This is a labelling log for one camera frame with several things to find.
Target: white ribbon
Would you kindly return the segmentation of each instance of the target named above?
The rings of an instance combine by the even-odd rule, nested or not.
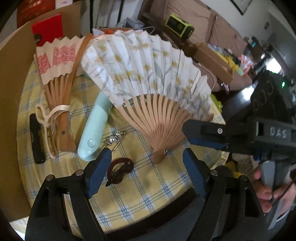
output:
[[[48,113],[47,108],[45,107],[45,105],[43,104],[38,104],[36,105],[36,119],[37,121],[43,125],[43,130],[45,133],[45,144],[46,144],[46,148],[48,150],[49,156],[52,159],[55,159],[57,157],[57,148],[55,145],[55,141],[54,138],[52,140],[49,140],[49,138],[51,137],[52,134],[48,135],[47,133],[47,129],[51,126],[53,126],[53,124],[55,124],[56,122],[56,118],[62,114],[63,112],[67,112],[70,110],[70,106],[69,105],[59,105],[55,108],[52,109],[52,111],[47,115],[46,113]],[[52,148],[54,149],[53,151],[55,153],[52,152],[52,149],[49,146],[49,143],[52,144]]]

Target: brown hair clip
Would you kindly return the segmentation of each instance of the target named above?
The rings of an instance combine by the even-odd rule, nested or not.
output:
[[[117,164],[123,163],[123,165],[114,173],[112,173],[114,167]],[[133,170],[133,161],[129,158],[118,158],[111,162],[108,171],[107,171],[107,179],[106,187],[111,184],[119,184],[123,180],[123,176],[125,174],[130,173]]]

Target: white cable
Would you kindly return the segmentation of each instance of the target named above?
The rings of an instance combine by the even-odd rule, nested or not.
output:
[[[215,78],[214,74],[213,74],[209,69],[207,69],[206,67],[202,66],[200,63],[197,63],[197,64],[198,64],[200,67],[202,67],[202,68],[206,69],[207,71],[209,71],[209,72],[211,73],[211,75],[213,76],[213,79],[214,79],[214,85],[213,85],[213,87],[212,87],[212,89],[211,89],[211,92],[212,92],[213,89],[214,89],[214,87],[215,87],[215,85],[216,85],[216,78]]]
[[[150,26],[150,27],[141,28],[141,29],[139,29],[139,30],[145,30],[145,29],[149,29],[149,28],[153,28],[153,30],[152,30],[151,33],[150,33],[150,35],[151,35],[151,34],[153,34],[153,32],[155,31],[155,27]]]

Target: small orange object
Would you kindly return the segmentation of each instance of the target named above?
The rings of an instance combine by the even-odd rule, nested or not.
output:
[[[114,31],[112,31],[112,30],[106,30],[106,32],[105,32],[105,34],[113,34],[114,33]]]

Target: folding fan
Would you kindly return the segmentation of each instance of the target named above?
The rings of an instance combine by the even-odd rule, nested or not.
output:
[[[186,139],[186,120],[209,118],[207,77],[158,35],[131,30],[96,37],[82,57],[82,67],[146,138],[155,164]]]
[[[83,38],[77,36],[62,40],[55,39],[36,48],[38,69],[45,97],[50,110],[57,106],[70,104],[70,92],[82,54],[92,38],[88,34]],[[69,112],[60,113],[57,119],[59,129],[59,149],[61,151],[76,151],[76,144],[69,133]]]

